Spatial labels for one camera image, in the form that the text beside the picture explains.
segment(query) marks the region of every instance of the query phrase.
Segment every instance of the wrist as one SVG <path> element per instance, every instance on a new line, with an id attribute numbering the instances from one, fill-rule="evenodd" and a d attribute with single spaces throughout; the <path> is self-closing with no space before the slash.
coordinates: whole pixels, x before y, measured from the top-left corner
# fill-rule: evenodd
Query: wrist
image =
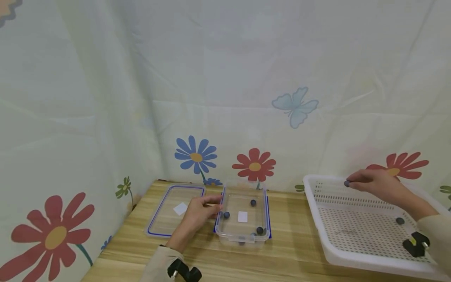
<path id="1" fill-rule="evenodd" d="M 166 243 L 166 247 L 183 253 L 189 241 L 194 236 L 194 231 L 192 231 L 188 226 L 181 223 L 172 233 L 170 239 Z"/>
<path id="2" fill-rule="evenodd" d="M 399 207 L 405 210 L 415 221 L 438 214 L 437 210 L 435 210 L 426 200 L 412 192 L 404 199 L 402 205 Z"/>

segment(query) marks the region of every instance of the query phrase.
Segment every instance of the orange flower center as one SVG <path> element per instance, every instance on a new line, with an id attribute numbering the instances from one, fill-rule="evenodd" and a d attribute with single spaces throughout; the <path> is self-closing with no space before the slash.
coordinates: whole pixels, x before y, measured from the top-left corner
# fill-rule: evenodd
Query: orange flower center
<path id="1" fill-rule="evenodd" d="M 253 162 L 249 165 L 249 169 L 251 171 L 259 171 L 262 168 L 262 165 L 259 164 L 258 162 Z"/>
<path id="2" fill-rule="evenodd" d="M 47 250 L 53 250 L 58 247 L 67 236 L 67 229 L 64 226 L 58 226 L 47 235 L 44 245 Z"/>
<path id="3" fill-rule="evenodd" d="M 401 170 L 399 170 L 399 168 L 391 168 L 391 169 L 387 170 L 388 174 L 391 175 L 391 176 L 396 176 L 396 175 L 398 175 L 398 173 L 399 173 L 400 171 L 401 171 Z"/>
<path id="4" fill-rule="evenodd" d="M 15 0 L 6 0 L 6 2 L 3 0 L 3 3 L 0 4 L 0 17 L 1 16 L 7 16 L 11 14 L 11 11 L 9 9 L 9 5 L 14 3 Z"/>
<path id="5" fill-rule="evenodd" d="M 202 155 L 199 153 L 192 153 L 190 155 L 191 159 L 195 162 L 201 162 L 202 161 Z"/>

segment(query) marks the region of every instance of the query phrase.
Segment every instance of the beige sleeve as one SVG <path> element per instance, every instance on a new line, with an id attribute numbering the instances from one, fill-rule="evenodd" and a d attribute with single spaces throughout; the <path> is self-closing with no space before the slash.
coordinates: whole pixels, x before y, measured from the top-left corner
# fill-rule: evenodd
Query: beige sleeve
<path id="1" fill-rule="evenodd" d="M 418 221 L 418 229 L 431 241 L 428 253 L 451 277 L 451 217 L 434 215 Z"/>
<path id="2" fill-rule="evenodd" d="M 139 282 L 173 282 L 168 275 L 168 267 L 176 259 L 183 261 L 181 253 L 166 247 L 158 247 L 144 269 Z"/>

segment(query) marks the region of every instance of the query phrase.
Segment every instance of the white plastic basket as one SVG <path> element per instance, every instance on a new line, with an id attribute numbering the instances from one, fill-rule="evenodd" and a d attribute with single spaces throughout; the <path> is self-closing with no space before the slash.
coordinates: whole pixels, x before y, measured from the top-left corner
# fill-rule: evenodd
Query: white plastic basket
<path id="1" fill-rule="evenodd" d="M 416 222 L 402 209 L 344 186 L 344 178 L 307 175 L 305 194 L 326 259 L 331 264 L 385 273 L 451 281 L 427 254 L 412 257 L 402 246 Z M 423 190 L 406 185 L 441 214 L 449 214 Z M 398 225 L 402 217 L 405 224 Z"/>

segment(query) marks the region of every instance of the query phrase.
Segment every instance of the clear plastic container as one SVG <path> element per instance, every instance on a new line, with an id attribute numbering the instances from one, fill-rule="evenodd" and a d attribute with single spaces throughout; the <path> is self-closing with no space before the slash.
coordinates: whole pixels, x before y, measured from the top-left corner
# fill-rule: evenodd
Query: clear plastic container
<path id="1" fill-rule="evenodd" d="M 184 216 L 184 208 L 194 197 L 202 197 L 205 187 L 185 183 L 173 183 L 161 198 L 144 233 L 147 236 L 171 237 Z"/>
<path id="2" fill-rule="evenodd" d="M 222 195 L 223 209 L 215 223 L 215 233 L 220 242 L 237 247 L 263 247 L 265 241 L 271 238 L 265 185 L 251 181 L 227 181 Z M 251 205 L 252 200 L 256 201 L 255 206 Z M 230 214 L 229 218 L 224 217 L 226 212 Z M 263 229 L 263 233 L 258 234 L 258 227 Z"/>

